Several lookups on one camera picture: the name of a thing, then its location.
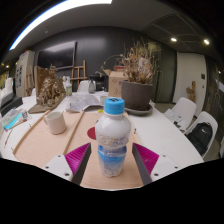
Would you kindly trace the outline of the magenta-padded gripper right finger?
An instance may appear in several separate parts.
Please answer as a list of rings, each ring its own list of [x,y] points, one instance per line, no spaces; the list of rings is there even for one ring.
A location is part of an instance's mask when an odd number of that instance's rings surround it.
[[[137,143],[132,145],[132,154],[144,185],[150,184],[180,169],[180,166],[167,155],[158,155]]]

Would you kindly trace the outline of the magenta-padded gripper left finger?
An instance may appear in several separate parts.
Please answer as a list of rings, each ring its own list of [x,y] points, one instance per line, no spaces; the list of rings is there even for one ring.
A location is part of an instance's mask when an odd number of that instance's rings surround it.
[[[66,155],[56,155],[43,166],[43,170],[79,185],[82,181],[90,155],[91,144],[87,143]]]

